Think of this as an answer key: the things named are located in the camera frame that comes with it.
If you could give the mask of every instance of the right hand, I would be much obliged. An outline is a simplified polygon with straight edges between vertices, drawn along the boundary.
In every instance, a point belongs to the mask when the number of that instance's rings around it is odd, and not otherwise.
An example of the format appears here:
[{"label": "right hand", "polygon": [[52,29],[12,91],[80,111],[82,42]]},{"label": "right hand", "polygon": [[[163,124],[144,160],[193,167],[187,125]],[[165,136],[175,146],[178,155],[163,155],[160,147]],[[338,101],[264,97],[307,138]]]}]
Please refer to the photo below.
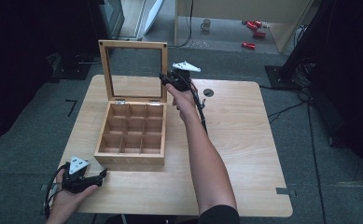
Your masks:
[{"label": "right hand", "polygon": [[172,84],[166,84],[166,89],[173,95],[173,105],[180,111],[180,118],[186,122],[189,118],[197,118],[196,104],[190,91],[178,91]]}]

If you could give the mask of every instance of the red object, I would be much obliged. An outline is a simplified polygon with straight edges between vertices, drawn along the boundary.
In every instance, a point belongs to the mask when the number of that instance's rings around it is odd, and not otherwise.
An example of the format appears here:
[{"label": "red object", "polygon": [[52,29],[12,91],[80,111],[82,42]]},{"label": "red object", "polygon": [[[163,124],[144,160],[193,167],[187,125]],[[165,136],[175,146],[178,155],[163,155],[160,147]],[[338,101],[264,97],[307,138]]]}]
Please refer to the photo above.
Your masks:
[{"label": "red object", "polygon": [[256,26],[256,24],[253,23],[252,21],[248,21],[245,25],[248,28],[250,28],[252,31],[256,31],[258,29],[258,27]]},{"label": "red object", "polygon": [[256,24],[256,26],[258,28],[262,27],[262,22],[261,21],[253,21],[254,24]]},{"label": "red object", "polygon": [[255,49],[255,44],[253,44],[253,43],[247,43],[247,42],[243,41],[242,48],[245,48],[245,49]]},{"label": "red object", "polygon": [[265,36],[266,36],[266,33],[263,33],[263,32],[254,32],[253,33],[253,37],[255,37],[255,38],[265,38]]}]

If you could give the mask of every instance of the wooden box lid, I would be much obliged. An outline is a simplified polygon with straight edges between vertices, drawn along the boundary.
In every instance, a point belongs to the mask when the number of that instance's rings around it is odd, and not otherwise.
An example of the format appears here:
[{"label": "wooden box lid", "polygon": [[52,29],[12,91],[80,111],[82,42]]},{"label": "wooden box lid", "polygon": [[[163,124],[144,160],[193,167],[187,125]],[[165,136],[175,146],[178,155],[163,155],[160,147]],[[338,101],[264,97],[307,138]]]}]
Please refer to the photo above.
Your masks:
[{"label": "wooden box lid", "polygon": [[107,91],[108,101],[126,101],[126,102],[144,102],[151,103],[152,101],[158,101],[161,103],[167,102],[167,90],[161,85],[161,80],[158,78],[158,90],[160,94],[158,96],[152,95],[130,95],[128,93],[115,94],[114,82],[116,76],[122,74],[112,74],[111,65],[116,66],[117,59],[111,60],[109,54],[111,49],[157,49],[161,53],[161,64],[158,64],[158,76],[159,73],[167,74],[167,43],[165,42],[142,42],[142,41],[121,41],[121,40],[99,40],[100,55],[102,58],[103,70],[105,74],[105,87]]}]

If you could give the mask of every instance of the person's hand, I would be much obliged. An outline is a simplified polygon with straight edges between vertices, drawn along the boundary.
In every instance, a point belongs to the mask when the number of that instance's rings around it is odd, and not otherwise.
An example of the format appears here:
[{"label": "person's hand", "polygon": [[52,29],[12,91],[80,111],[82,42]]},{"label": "person's hand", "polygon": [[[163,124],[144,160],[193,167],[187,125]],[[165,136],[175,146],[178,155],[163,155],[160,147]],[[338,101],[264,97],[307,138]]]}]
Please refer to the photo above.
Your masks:
[{"label": "person's hand", "polygon": [[178,91],[172,84],[166,84],[166,89],[173,95],[173,105],[180,111],[180,118],[184,122],[189,118],[195,119],[198,117],[196,103],[190,91]]},{"label": "person's hand", "polygon": [[[62,169],[56,175],[57,183],[62,183],[64,171]],[[47,223],[65,223],[78,209],[82,201],[96,191],[97,188],[97,185],[92,185],[78,194],[73,194],[67,190],[62,190],[62,184],[58,184],[58,191],[62,191],[55,195]]]}]

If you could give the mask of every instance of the left hand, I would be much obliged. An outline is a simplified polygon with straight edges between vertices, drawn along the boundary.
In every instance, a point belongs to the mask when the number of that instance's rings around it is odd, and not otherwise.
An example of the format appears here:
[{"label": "left hand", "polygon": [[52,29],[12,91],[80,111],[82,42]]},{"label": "left hand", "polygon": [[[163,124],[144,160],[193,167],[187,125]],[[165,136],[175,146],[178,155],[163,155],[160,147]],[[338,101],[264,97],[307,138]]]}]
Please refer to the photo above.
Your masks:
[{"label": "left hand", "polygon": [[[64,171],[62,169],[56,175],[57,183],[62,183]],[[65,223],[78,209],[82,201],[93,194],[97,188],[99,188],[97,185],[92,185],[78,194],[73,194],[67,190],[62,190],[62,184],[58,184],[58,191],[62,191],[55,195],[47,223]]]}]

